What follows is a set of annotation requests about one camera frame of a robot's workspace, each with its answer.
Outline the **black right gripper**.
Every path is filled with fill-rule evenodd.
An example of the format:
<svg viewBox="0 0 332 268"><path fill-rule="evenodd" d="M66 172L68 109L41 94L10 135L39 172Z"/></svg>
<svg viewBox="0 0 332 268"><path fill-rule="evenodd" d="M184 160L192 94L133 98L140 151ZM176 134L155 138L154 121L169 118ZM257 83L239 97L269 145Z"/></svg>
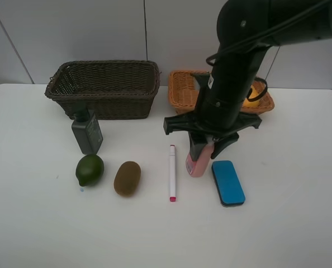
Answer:
<svg viewBox="0 0 332 268"><path fill-rule="evenodd" d="M189 154L192 161L197 161L209 143L208 135L222 138L214 143L211 159L216 159L228 146L238 141L238 131L248 127L257 129L261 122L258 115L241 112L239 105L217 107L204 103L194 111L165 117L163 128L166 135L187 131Z"/></svg>

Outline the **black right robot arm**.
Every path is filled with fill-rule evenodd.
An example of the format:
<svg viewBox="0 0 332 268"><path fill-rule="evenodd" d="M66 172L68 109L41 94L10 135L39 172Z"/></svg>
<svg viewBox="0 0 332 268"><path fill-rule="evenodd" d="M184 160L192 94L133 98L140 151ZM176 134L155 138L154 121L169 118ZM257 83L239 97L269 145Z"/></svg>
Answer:
<svg viewBox="0 0 332 268"><path fill-rule="evenodd" d="M189 159L214 159L238 132L258 128L256 114L241 111L259 67L273 46L332 39L332 1L227 1L217 18L217 53L192 112L164 120L166 133L187 131Z"/></svg>

